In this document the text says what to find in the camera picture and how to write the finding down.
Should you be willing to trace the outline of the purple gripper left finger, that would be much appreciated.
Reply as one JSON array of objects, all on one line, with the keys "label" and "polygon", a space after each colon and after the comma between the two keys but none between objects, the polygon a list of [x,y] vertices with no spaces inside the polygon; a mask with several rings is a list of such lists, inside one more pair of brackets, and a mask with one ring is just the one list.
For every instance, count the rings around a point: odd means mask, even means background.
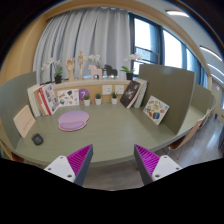
[{"label": "purple gripper left finger", "polygon": [[60,155],[45,171],[82,186],[93,156],[93,145],[87,145],[69,156]]}]

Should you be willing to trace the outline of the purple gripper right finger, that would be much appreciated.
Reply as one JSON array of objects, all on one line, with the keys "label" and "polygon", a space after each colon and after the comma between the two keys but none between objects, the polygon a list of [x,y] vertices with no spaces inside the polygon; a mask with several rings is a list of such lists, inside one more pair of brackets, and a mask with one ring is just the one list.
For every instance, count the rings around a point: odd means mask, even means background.
[{"label": "purple gripper right finger", "polygon": [[134,156],[144,185],[181,170],[181,167],[168,155],[158,156],[137,144]]}]

